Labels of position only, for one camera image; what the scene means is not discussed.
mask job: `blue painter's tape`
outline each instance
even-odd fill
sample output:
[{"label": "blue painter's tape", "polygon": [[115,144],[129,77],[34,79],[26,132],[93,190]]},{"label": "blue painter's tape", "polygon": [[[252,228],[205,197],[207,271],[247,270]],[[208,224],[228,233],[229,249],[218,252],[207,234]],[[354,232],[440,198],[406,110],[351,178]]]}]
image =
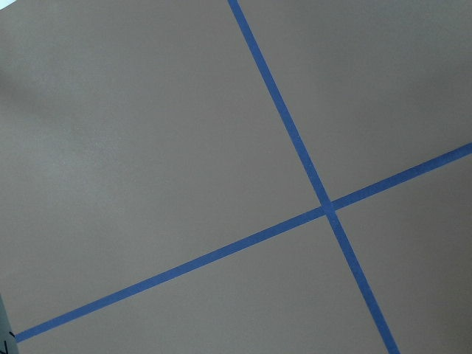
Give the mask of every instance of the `blue painter's tape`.
[{"label": "blue painter's tape", "polygon": [[[406,182],[410,179],[413,179],[414,177],[420,176],[423,173],[427,173],[428,171],[439,168],[445,164],[454,162],[457,159],[461,159],[462,157],[465,157],[471,153],[472,153],[472,144],[464,145],[449,153],[445,153],[444,155],[438,156],[423,164],[419,164],[418,166],[412,167],[408,170],[398,173],[397,175],[394,175],[393,177],[386,178],[382,181],[371,184],[370,186],[365,187],[361,190],[350,193],[349,195],[346,195],[340,199],[335,200],[333,202],[333,205],[336,209],[347,207],[357,201],[368,198],[371,195],[387,190],[393,186],[396,186],[397,184]],[[166,282],[180,275],[188,273],[189,271],[203,267],[206,264],[209,264],[211,262],[224,258],[230,254],[234,254],[238,251],[241,251],[250,246],[253,246],[259,242],[262,242],[269,238],[280,235],[283,232],[287,232],[302,224],[313,221],[317,218],[320,218],[323,215],[325,215],[325,212],[322,210],[322,208],[318,207],[313,210],[310,210],[309,212],[298,215],[295,218],[289,219],[287,221],[283,221],[282,223],[278,223],[277,225],[269,227],[268,229],[265,229],[256,234],[243,238],[242,240],[236,241],[221,249],[217,249],[216,251],[210,252],[207,255],[196,258],[195,260],[192,260],[188,263],[182,264],[179,267],[176,267],[164,273],[158,274],[152,278],[144,280],[143,282],[139,282],[135,285],[131,285],[127,287],[126,289],[117,291],[116,293],[105,296],[102,299],[98,299],[85,306],[82,306],[81,308],[77,308],[61,316],[58,316],[54,319],[50,319],[49,321],[38,324],[21,333],[18,333],[16,335],[16,341],[18,343],[22,341],[26,341],[27,339],[30,339],[33,336],[37,336],[38,334],[44,333],[48,330],[64,325],[67,322],[73,321],[75,319],[78,319],[79,317],[82,317],[89,313],[100,310],[101,308],[104,308],[106,306],[112,305],[115,302],[126,299],[141,291],[144,291],[154,286],[157,286],[159,284],[162,284],[163,282]]]},{"label": "blue painter's tape", "polygon": [[389,351],[389,354],[399,354],[400,351],[395,343],[392,333],[390,332],[389,326],[386,323],[384,315],[375,299],[375,296],[367,282],[367,278],[362,271],[361,265],[359,264],[357,257],[353,251],[352,246],[346,236],[346,232],[344,231],[341,221],[334,210],[334,206],[329,199],[326,189],[323,186],[323,183],[319,177],[318,172],[316,171],[315,165],[312,162],[310,155],[305,147],[305,144],[302,141],[302,137],[300,136],[295,123],[288,111],[287,105],[283,101],[282,95],[280,94],[279,89],[277,88],[277,84],[275,83],[274,78],[267,66],[266,60],[263,57],[262,52],[260,51],[259,46],[257,45],[256,39],[252,34],[251,28],[244,16],[243,11],[241,10],[240,5],[238,4],[237,0],[228,0],[229,6],[232,9],[232,12],[236,18],[236,22],[239,25],[241,32],[248,44],[249,50],[252,53],[252,57],[257,64],[257,68],[262,75],[265,85],[274,101],[277,110],[279,111],[280,118],[285,125],[285,128],[290,136],[292,144],[295,147],[296,152],[300,158],[300,161],[303,164],[305,172],[310,179],[311,185],[319,199],[319,202],[322,205],[322,209],[326,214],[328,221],[330,222],[331,228],[333,229],[334,235],[338,240],[338,243],[341,247],[341,250],[344,254],[344,257],[350,267],[351,272],[355,278],[355,281],[358,284],[359,290],[361,291],[367,307],[374,319],[374,322],[377,326],[379,333],[383,339],[383,342]]},{"label": "blue painter's tape", "polygon": [[245,237],[242,240],[231,243],[228,246],[224,246],[220,249],[217,249],[208,254],[205,254],[199,258],[195,258],[194,260],[181,264],[175,268],[165,271],[164,273],[160,273],[154,277],[138,282],[137,284],[129,286],[120,291],[117,291],[116,293],[107,295],[101,299],[93,301],[80,308],[77,308],[68,313],[55,317],[54,319],[50,319],[47,322],[34,326],[30,328],[29,330],[25,330],[24,332],[18,333],[16,335],[16,341],[18,343],[22,341],[26,341],[27,339],[33,336],[37,336],[38,334],[41,334],[53,328],[64,325],[67,322],[78,319],[79,317],[85,316],[91,312],[95,312],[96,310],[99,310],[101,308],[114,304],[115,302],[126,299],[130,296],[136,295],[137,293],[140,293],[144,290],[147,290],[149,288],[162,284],[163,282],[167,282],[176,277],[180,277],[183,274],[186,274],[197,268],[200,268],[207,264],[215,262],[216,260],[220,260],[221,258],[229,256],[230,254],[234,254],[243,249],[247,249],[248,247],[253,246],[257,243],[260,243],[264,240],[280,235],[283,232],[294,229],[309,221],[320,218],[323,215],[324,213],[322,209],[316,208],[309,212],[305,212],[301,215],[298,215],[292,219],[283,221],[282,223],[278,223],[277,225],[269,227],[268,229],[260,231],[251,236]]},{"label": "blue painter's tape", "polygon": [[438,167],[444,166],[449,162],[456,161],[457,159],[467,156],[470,153],[472,153],[472,143],[458,147],[455,150],[452,150],[427,162],[423,162],[418,166],[409,168],[408,170],[397,173],[392,177],[385,178],[382,181],[379,181],[375,184],[371,184],[368,187],[362,188],[361,190],[357,190],[340,199],[337,199],[333,202],[334,209],[337,210],[347,207],[348,205],[361,201],[362,199],[368,198],[371,195],[380,193],[384,190],[387,190],[398,184],[408,181],[414,177],[421,176],[424,173],[427,173]]}]

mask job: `blue tape strip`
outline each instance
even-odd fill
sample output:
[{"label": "blue tape strip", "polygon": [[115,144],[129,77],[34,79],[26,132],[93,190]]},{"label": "blue tape strip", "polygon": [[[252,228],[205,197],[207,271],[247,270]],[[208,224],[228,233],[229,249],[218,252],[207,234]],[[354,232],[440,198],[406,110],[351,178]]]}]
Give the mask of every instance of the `blue tape strip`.
[{"label": "blue tape strip", "polygon": [[334,210],[333,203],[329,199],[326,189],[323,186],[323,183],[319,177],[316,168],[311,161],[310,155],[303,143],[302,137],[300,136],[298,130],[296,129],[295,123],[288,111],[287,105],[283,101],[282,95],[280,94],[279,89],[277,88],[277,84],[275,83],[274,78],[267,66],[266,60],[263,57],[262,52],[260,51],[259,46],[252,34],[251,28],[246,20],[246,17],[243,14],[243,11],[240,8],[237,0],[228,0],[229,6],[232,9],[232,12],[236,18],[237,24],[243,33],[244,38],[246,39],[246,43],[248,44],[249,50],[252,53],[252,56],[257,64],[257,68],[264,79],[265,85],[274,101],[277,110],[279,111],[279,115],[282,118],[283,124],[287,129],[288,135],[295,147],[296,152],[303,164],[303,167],[310,179],[311,185],[315,190],[316,195],[322,205],[322,209],[324,210],[328,221],[330,222],[331,229],[333,229],[334,235],[338,240],[338,243],[341,247],[341,250],[346,258],[347,264],[350,267],[351,272],[357,282],[357,285],[364,297],[364,300],[369,308],[369,311],[374,319],[374,322],[377,326],[379,333],[383,339],[383,342],[389,351],[389,354],[399,354],[400,351],[395,343],[393,335],[389,329],[388,324],[382,314],[382,311],[375,299],[374,293],[367,282],[367,278],[362,271],[362,267],[355,256],[354,250],[350,245],[350,242],[346,236],[346,232],[344,231],[341,221]]},{"label": "blue tape strip", "polygon": [[[397,175],[385,178],[382,181],[371,184],[368,187],[365,187],[361,190],[350,193],[349,195],[346,195],[340,199],[336,199],[335,201],[333,201],[333,206],[335,207],[335,209],[341,209],[343,207],[347,207],[351,204],[356,203],[357,201],[368,198],[371,195],[380,193],[384,190],[394,187],[400,183],[406,182],[414,177],[420,176],[424,173],[427,173],[445,164],[454,162],[457,159],[461,159],[462,157],[465,157],[471,153],[472,153],[472,143],[459,147],[456,150],[453,150],[449,153],[445,153],[444,155],[438,156],[423,164],[419,164],[418,166],[412,167],[406,171],[398,173]],[[117,291],[116,293],[107,295],[103,297],[102,299],[98,299],[94,302],[91,302],[85,306],[82,306],[81,308],[77,308],[73,311],[70,311],[61,316],[55,317],[54,319],[50,319],[47,322],[38,324],[28,330],[18,333],[16,335],[16,341],[18,343],[22,341],[26,341],[27,339],[30,339],[33,336],[37,336],[38,334],[44,333],[48,330],[64,325],[67,322],[73,321],[75,319],[78,319],[79,317],[85,316],[91,312],[95,312],[108,305],[114,304],[115,302],[126,299],[130,296],[133,296],[141,291],[144,291],[154,286],[157,286],[159,284],[162,284],[163,282],[176,278],[179,275],[188,273],[189,271],[203,267],[206,264],[215,262],[216,260],[220,260],[221,258],[229,256],[230,254],[234,254],[238,251],[246,249],[264,240],[280,235],[283,232],[292,230],[298,226],[301,226],[305,223],[308,223],[317,218],[320,218],[323,215],[325,215],[325,213],[323,212],[322,208],[318,207],[313,210],[310,210],[309,212],[298,215],[295,218],[289,219],[287,221],[283,221],[282,223],[278,223],[275,226],[269,227],[268,229],[265,229],[261,232],[258,232],[256,234],[243,238],[242,240],[236,241],[221,249],[217,249],[216,251],[210,252],[207,255],[204,255],[188,263],[180,265],[179,267],[170,269],[169,271],[158,274],[152,278],[139,282],[135,285],[129,286],[126,289]]]},{"label": "blue tape strip", "polygon": [[406,182],[414,177],[421,176],[424,173],[427,173],[438,167],[444,166],[449,162],[456,161],[457,159],[467,156],[470,153],[472,153],[472,143],[458,147],[457,149],[445,153],[444,155],[438,156],[427,162],[423,162],[422,164],[409,168],[408,170],[397,173],[392,177],[385,178],[382,181],[379,181],[375,184],[371,184],[368,187],[365,187],[361,190],[357,190],[353,193],[350,193],[349,195],[337,199],[333,202],[334,209],[337,210],[347,207],[348,205],[361,201],[362,199],[368,198],[371,195],[380,193],[400,183]]},{"label": "blue tape strip", "polygon": [[274,236],[280,235],[283,232],[292,230],[309,221],[320,218],[323,215],[324,213],[322,209],[316,208],[309,212],[298,215],[292,219],[283,221],[282,223],[278,223],[277,225],[269,227],[268,229],[260,231],[251,236],[245,237],[242,240],[231,243],[228,246],[224,246],[220,249],[217,249],[208,254],[205,254],[204,256],[195,258],[194,260],[191,260],[187,263],[184,263],[168,271],[165,271],[164,273],[160,273],[154,277],[138,282],[137,284],[129,286],[120,291],[117,291],[116,293],[107,295],[101,299],[93,301],[80,308],[77,308],[61,316],[55,317],[54,319],[50,319],[47,322],[34,326],[30,328],[29,330],[25,330],[24,332],[18,333],[16,335],[16,341],[20,343],[33,336],[37,336],[38,334],[41,334],[53,328],[64,325],[65,323],[70,322],[74,319],[78,319],[79,317],[85,316],[91,312],[94,312],[96,310],[109,306],[111,304],[114,304],[115,302],[126,299],[127,297],[136,295],[137,293],[140,293],[144,290],[147,290],[149,288],[162,284],[163,282],[167,282],[176,277],[180,277],[183,274],[186,274],[197,268],[200,268],[207,264],[215,262],[216,260],[220,260],[221,258],[229,256],[230,254],[234,254],[243,249],[247,249],[250,246],[253,246],[257,243],[260,243]]}]

